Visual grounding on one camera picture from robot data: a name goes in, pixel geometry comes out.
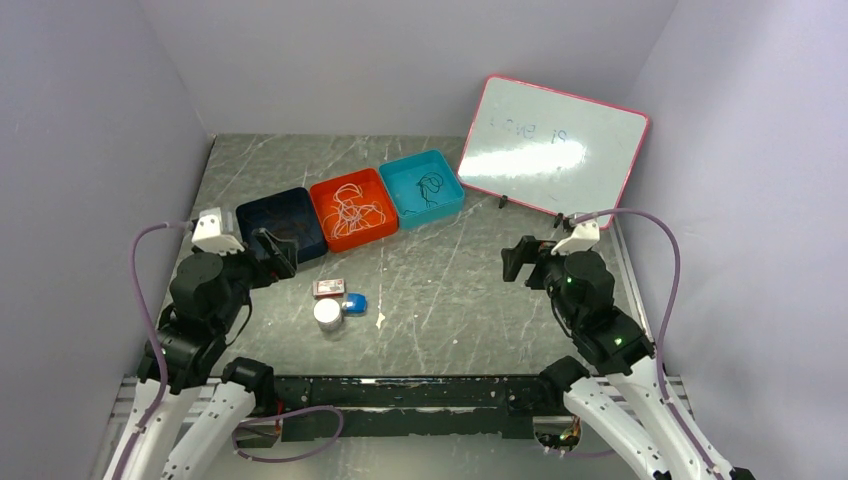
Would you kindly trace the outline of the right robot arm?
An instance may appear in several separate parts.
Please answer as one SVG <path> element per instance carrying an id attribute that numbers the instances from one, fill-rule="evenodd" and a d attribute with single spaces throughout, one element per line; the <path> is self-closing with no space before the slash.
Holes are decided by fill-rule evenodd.
<path id="1" fill-rule="evenodd" d="M 502 278 L 525 265 L 525 284 L 544 291 L 555 320 L 576 347 L 546 367 L 539 391 L 550 413 L 587 423 L 641 479 L 750 479 L 706 439 L 658 364 L 644 329 L 614 303 L 615 280 L 601 255 L 560 255 L 553 241 L 522 237 L 501 251 Z"/>

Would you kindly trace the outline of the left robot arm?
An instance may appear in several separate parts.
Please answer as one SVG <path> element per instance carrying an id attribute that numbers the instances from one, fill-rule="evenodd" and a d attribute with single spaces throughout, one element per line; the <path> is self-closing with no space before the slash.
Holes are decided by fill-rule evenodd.
<path id="1" fill-rule="evenodd" d="M 270 366 L 237 358 L 227 365 L 205 410 L 188 429 L 189 410 L 228 347 L 227 335 L 251 292 L 295 276 L 298 243 L 254 230 L 251 249 L 229 234 L 205 234 L 199 222 L 192 252 L 169 286 L 172 301 L 158 321 L 143 315 L 148 342 L 128 423 L 107 479 L 198 479 L 238 424 L 277 404 Z"/>

